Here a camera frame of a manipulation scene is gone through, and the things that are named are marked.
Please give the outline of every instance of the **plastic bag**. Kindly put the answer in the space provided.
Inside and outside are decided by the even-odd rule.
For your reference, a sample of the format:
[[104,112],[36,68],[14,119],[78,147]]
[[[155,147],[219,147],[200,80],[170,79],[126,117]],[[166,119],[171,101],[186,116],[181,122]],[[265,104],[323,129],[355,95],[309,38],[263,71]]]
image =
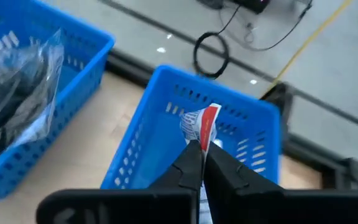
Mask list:
[[0,51],[0,154],[48,134],[63,59],[60,31],[42,45]]

